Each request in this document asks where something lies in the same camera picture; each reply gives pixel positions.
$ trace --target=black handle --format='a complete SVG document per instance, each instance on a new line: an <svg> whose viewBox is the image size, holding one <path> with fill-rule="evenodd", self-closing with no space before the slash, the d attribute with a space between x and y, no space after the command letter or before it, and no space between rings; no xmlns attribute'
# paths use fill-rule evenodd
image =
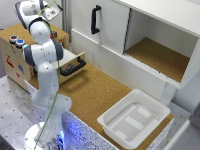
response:
<svg viewBox="0 0 200 150"><path fill-rule="evenodd" d="M77 70L81 69L82 67L84 67L86 65L86 62L84 60L81 59L81 57L79 56L77 58L77 61L80 63L79 65L69 69L69 70L66 70L66 71L63 71L61 68L60 68L60 74L63 75L63 76L69 76L71 75L72 73L76 72Z"/></svg>
<svg viewBox="0 0 200 150"><path fill-rule="evenodd" d="M96 8L92 10L92 25L91 25L91 30L92 34L98 33L100 30L96 28L96 12L101 10L101 7L96 5Z"/></svg>

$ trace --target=power outlet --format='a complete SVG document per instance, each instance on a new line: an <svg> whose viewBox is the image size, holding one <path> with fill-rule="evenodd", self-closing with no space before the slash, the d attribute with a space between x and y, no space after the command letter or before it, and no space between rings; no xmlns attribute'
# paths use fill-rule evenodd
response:
<svg viewBox="0 0 200 150"><path fill-rule="evenodd" d="M189 118L190 122L200 128L200 103Z"/></svg>

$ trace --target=cabinet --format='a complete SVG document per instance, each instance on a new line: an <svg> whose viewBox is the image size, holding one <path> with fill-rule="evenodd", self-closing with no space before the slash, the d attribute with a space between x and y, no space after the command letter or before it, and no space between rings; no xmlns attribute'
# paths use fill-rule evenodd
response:
<svg viewBox="0 0 200 150"><path fill-rule="evenodd" d="M79 3L83 3L81 5L86 7L87 4L74 0L72 36L74 52L79 52L78 48L80 47L87 49L84 50L86 59L95 67L130 88L140 88L158 98L161 98L163 93L168 95L167 91L171 89L173 89L171 92L173 93L171 98L173 98L175 89L183 88L200 70L200 6L183 0L103 0L99 3L98 1L93 2L95 2L94 5L101 3L104 10L109 10L104 13L102 9L97 14L97 27L102 32L96 35L91 34L91 18L88 17L91 12L85 16L84 13L77 10L79 8L77 6ZM109 17L111 21L105 21L108 16L117 13L119 13L117 19ZM81 22L84 22L84 17L88 21L81 26L81 22L78 24L77 21L79 17L82 17ZM110 32L105 32L106 29L112 28L113 23L116 24L115 22L120 23L121 28L118 29L121 30L113 28ZM102 40L105 38L99 38L104 35L107 35L105 42ZM88 45L83 45L79 36L88 38L90 42L85 42ZM94 47L92 48L91 42L101 46L98 49L98 46L96 47L95 53L93 53ZM111 52L110 59L102 58L106 55L100 54L103 53L102 49ZM118 62L117 58L111 57L111 54L120 58Z"/></svg>
<svg viewBox="0 0 200 150"><path fill-rule="evenodd" d="M96 28L100 32L91 34L92 10L96 5ZM122 54L130 9L113 0L73 0L73 29L95 42Z"/></svg>

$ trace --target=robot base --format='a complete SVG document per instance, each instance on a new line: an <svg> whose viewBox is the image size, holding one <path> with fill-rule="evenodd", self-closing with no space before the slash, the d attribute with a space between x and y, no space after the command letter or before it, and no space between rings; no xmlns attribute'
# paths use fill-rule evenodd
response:
<svg viewBox="0 0 200 150"><path fill-rule="evenodd" d="M49 149L49 147L47 146L48 143L46 143L45 145L42 145L42 144L40 144L40 142L38 142L38 144L35 148L36 141L34 138L37 135L37 133L39 132L39 130L43 127L43 125L44 125L44 122L35 124L26 132L25 137L24 137L24 149L25 150L57 150L57 148L55 148L55 147L54 148L52 147L51 149ZM67 138L64 137L64 133L60 133L60 135L61 135L61 138L63 139L63 148L64 148L64 150L66 150L66 148L69 145L69 140L67 140Z"/></svg>

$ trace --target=door handle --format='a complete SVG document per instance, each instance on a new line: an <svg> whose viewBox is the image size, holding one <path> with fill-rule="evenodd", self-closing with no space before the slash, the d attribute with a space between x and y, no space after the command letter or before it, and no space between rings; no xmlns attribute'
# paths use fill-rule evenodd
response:
<svg viewBox="0 0 200 150"><path fill-rule="evenodd" d="M65 77L66 77L66 76L69 76L69 75L71 75L72 73L76 72L77 70L83 68L83 67L86 65L86 62L85 62L84 60L82 60L80 57L77 58L77 61L78 61L80 64L78 64L77 66L75 66L75 67L73 67L73 68L71 68L71 69L69 69L69 70L64 71L64 70L62 70L61 67L60 67L60 74L61 74L62 76L65 76Z"/></svg>
<svg viewBox="0 0 200 150"><path fill-rule="evenodd" d="M96 12L101 10L101 7L96 5L96 8L92 10L92 25L91 25L91 30L92 34L98 33L100 30L96 28Z"/></svg>

